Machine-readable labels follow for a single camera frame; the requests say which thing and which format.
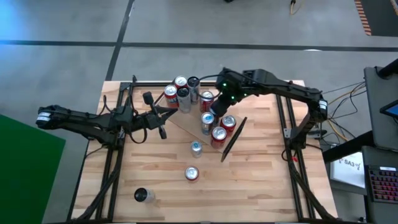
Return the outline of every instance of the gray floor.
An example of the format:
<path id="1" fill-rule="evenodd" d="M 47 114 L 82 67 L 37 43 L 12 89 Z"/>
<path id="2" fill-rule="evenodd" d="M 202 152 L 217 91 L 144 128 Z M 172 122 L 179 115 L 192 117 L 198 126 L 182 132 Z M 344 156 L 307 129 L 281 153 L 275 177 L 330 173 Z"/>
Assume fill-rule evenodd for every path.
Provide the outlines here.
<path id="1" fill-rule="evenodd" d="M 306 0 L 289 16 L 289 0 L 136 0 L 125 42 L 396 47 L 398 38 L 370 37 L 353 0 Z M 0 0 L 0 40 L 116 42 L 128 0 Z M 0 45 L 0 113 L 35 126 L 40 106 L 95 112 L 114 47 Z M 263 68 L 286 80 L 332 90 L 363 80 L 363 68 L 385 65 L 396 52 L 154 49 L 123 47 L 113 80 L 171 80 L 177 75 Z M 326 94 L 327 100 L 348 91 Z M 359 113 L 339 119 L 359 135 L 371 128 L 366 95 Z M 354 108 L 347 103 L 340 111 Z M 87 140 L 67 140 L 44 223 L 66 219 Z M 340 218 L 364 216 L 359 195 L 334 190 Z"/>

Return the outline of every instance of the keyboard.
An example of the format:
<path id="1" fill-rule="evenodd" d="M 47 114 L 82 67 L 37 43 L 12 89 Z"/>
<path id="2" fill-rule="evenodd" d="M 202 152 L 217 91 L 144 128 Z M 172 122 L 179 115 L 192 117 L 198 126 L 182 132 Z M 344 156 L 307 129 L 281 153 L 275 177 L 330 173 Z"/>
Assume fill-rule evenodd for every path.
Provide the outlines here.
<path id="1" fill-rule="evenodd" d="M 394 171 L 394 169 L 390 167 L 369 166 L 368 172 L 374 202 L 398 204 L 398 172 Z"/>

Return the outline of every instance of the butcher block tabletop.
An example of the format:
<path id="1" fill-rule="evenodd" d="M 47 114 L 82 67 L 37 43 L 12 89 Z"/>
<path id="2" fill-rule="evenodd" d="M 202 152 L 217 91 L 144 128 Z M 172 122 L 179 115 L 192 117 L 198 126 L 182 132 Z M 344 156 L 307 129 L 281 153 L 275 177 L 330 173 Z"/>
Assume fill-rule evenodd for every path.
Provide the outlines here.
<path id="1" fill-rule="evenodd" d="M 116 106 L 120 82 L 104 82 L 103 95 L 109 108 Z M 142 94 L 151 91 L 156 99 L 163 87 L 135 87 L 134 107 L 141 113 L 150 110 Z M 297 124 L 307 114 L 307 106 L 292 101 Z M 297 221 L 288 166 L 280 154 L 284 142 L 275 95 L 250 96 L 228 112 L 248 117 L 235 145 L 224 162 L 221 153 L 203 145 L 200 158 L 192 157 L 190 144 L 195 136 L 166 122 L 167 139 L 158 130 L 148 131 L 147 141 L 134 144 L 129 137 L 124 146 L 114 222 L 294 222 Z M 140 141 L 143 132 L 133 134 Z M 308 143 L 319 146 L 318 141 Z M 91 141 L 88 153 L 101 147 Z M 81 215 L 97 195 L 104 170 L 107 149 L 87 157 L 76 196 L 72 218 Z M 310 188 L 320 203 L 337 217 L 322 152 L 313 147 L 303 150 Z M 189 183 L 184 175 L 187 166 L 200 171 L 199 180 Z M 134 192 L 144 187 L 155 193 L 152 203 L 134 200 Z M 103 216 L 108 212 L 108 191 Z M 308 217 L 304 194 L 300 189 L 304 217 Z"/>

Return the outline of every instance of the green screen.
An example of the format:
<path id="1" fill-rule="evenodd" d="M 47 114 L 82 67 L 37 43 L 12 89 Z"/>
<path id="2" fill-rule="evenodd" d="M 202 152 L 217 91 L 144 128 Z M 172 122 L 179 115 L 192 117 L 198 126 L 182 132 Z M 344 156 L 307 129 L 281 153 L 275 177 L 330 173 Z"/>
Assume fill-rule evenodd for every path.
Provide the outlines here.
<path id="1" fill-rule="evenodd" d="M 1 223 L 42 223 L 65 140 L 0 115 Z"/>

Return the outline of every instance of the orange and black tape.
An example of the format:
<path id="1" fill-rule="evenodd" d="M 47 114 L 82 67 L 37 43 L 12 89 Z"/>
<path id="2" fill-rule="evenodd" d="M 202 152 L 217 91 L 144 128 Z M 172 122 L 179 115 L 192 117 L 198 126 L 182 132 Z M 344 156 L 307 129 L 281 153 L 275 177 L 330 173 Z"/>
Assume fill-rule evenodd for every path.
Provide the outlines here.
<path id="1" fill-rule="evenodd" d="M 398 16 L 398 2 L 395 2 L 395 0 L 390 0 L 392 7 L 394 8 L 394 11 L 396 12 Z"/>
<path id="2" fill-rule="evenodd" d="M 356 10 L 358 10 L 359 18 L 361 19 L 363 29 L 366 35 L 372 35 L 371 27 L 369 27 L 368 19 L 366 18 L 365 12 L 363 11 L 362 3 L 359 0 L 355 0 Z"/>

